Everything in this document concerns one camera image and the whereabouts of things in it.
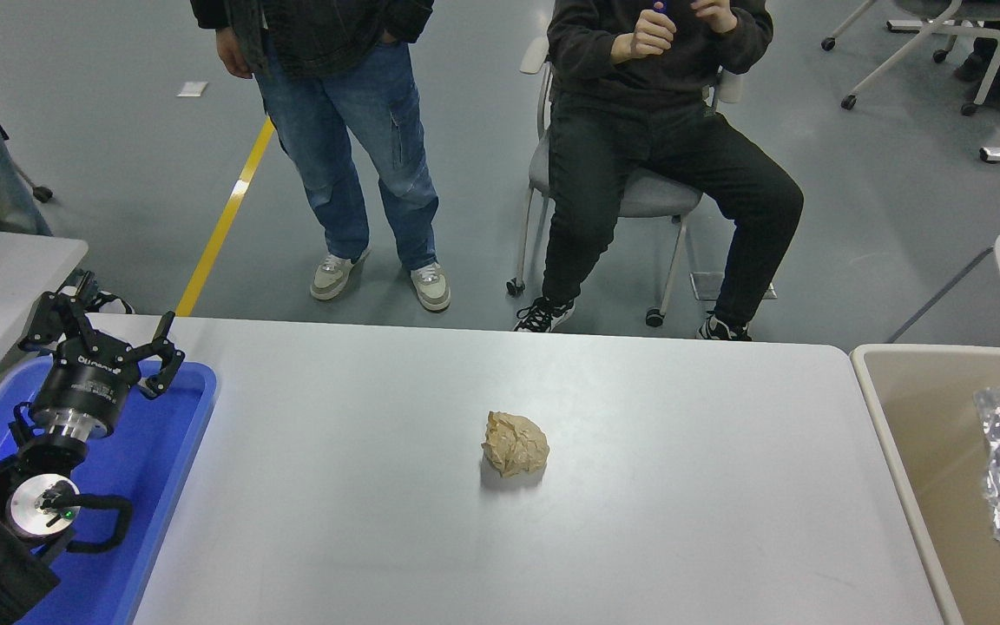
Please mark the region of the person's left hand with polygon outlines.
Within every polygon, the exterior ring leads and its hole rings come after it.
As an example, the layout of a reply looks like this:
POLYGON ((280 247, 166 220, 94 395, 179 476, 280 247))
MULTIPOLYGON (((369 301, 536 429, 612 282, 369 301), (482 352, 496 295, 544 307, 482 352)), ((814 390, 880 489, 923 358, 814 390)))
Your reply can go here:
POLYGON ((737 28, 738 17, 728 0, 692 1, 690 8, 713 33, 723 35, 737 28))

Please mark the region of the person's right hand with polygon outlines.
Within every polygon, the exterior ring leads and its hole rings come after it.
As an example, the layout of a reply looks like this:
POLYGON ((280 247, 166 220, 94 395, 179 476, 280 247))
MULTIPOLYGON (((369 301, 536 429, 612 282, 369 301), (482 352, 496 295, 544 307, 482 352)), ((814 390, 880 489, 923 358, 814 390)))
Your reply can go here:
POLYGON ((614 39, 610 62, 615 66, 626 61, 661 56, 671 48, 677 25, 666 15, 666 5, 655 3, 651 9, 640 12, 634 28, 614 39))
POLYGON ((253 79, 253 71, 247 64, 245 53, 234 29, 231 27, 215 29, 214 36, 217 55, 227 73, 243 80, 253 79))

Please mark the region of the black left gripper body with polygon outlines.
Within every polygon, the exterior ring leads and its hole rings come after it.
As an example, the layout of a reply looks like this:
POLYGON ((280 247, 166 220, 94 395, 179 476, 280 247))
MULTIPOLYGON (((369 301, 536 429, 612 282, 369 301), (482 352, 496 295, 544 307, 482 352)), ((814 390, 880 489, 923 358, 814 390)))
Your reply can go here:
POLYGON ((53 352, 48 376, 31 403, 33 422, 54 416, 82 414, 99 422, 119 422, 130 387, 141 379, 141 369, 126 356, 127 346, 100 345, 95 352, 80 338, 63 341, 53 352))

